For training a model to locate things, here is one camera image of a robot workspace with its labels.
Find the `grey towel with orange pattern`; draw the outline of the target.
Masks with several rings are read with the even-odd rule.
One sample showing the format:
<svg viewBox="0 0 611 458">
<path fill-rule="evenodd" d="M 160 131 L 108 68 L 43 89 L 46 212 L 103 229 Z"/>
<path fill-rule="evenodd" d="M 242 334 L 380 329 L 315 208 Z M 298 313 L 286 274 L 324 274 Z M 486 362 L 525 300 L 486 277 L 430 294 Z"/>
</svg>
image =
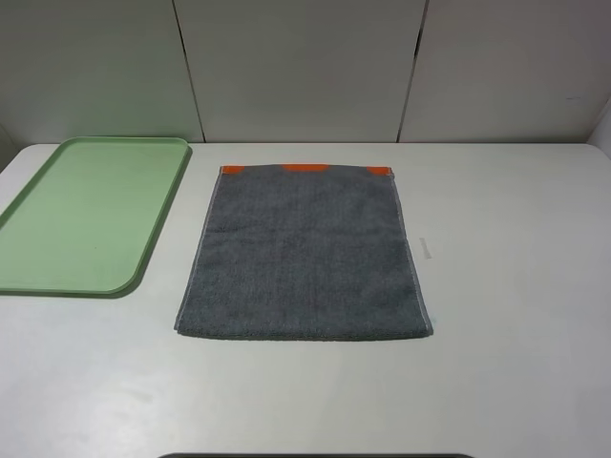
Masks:
<svg viewBox="0 0 611 458">
<path fill-rule="evenodd" d="M 430 337 L 391 168 L 222 166 L 175 328 L 241 341 Z"/>
</svg>

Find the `light green plastic tray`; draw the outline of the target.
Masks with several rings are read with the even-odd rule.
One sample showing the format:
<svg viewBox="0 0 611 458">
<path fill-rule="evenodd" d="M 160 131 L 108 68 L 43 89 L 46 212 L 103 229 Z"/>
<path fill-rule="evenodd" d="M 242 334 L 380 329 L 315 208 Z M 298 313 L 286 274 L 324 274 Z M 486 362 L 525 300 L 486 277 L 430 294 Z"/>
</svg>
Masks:
<svg viewBox="0 0 611 458">
<path fill-rule="evenodd" d="M 143 273 L 190 156 L 180 138 L 61 143 L 1 214 L 1 291 L 111 297 Z"/>
</svg>

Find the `clear tape strip right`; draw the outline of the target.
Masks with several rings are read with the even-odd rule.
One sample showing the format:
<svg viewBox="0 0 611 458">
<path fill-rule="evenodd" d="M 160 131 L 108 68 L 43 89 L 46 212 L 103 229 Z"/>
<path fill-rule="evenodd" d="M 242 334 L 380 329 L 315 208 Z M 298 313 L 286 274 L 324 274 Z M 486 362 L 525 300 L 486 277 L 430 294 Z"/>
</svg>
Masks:
<svg viewBox="0 0 611 458">
<path fill-rule="evenodd" d="M 432 252 L 431 252 L 431 250 L 430 250 L 430 248 L 429 248 L 429 246 L 427 244 L 426 239 L 425 238 L 420 238 L 419 242 L 420 242 L 421 249 L 422 249 L 422 252 L 423 252 L 423 257 L 426 260 L 431 260 L 432 259 Z"/>
</svg>

